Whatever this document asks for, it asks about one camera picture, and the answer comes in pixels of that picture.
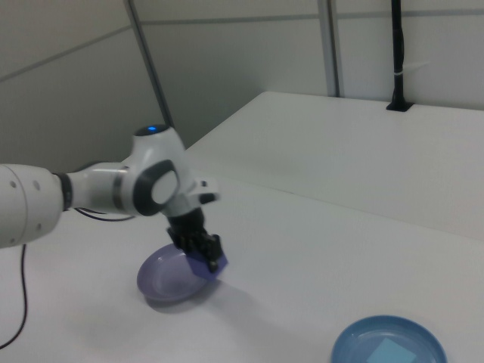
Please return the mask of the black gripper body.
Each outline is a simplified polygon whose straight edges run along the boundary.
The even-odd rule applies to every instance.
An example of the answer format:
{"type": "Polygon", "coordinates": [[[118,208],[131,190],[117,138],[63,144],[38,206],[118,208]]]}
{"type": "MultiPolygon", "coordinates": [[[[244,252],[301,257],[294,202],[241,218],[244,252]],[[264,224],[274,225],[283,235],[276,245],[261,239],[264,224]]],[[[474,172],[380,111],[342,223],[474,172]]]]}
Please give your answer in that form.
{"type": "Polygon", "coordinates": [[[204,228],[205,218],[200,207],[181,216],[168,217],[167,220],[169,227],[193,234],[195,246],[199,242],[200,235],[206,233],[204,228]]]}

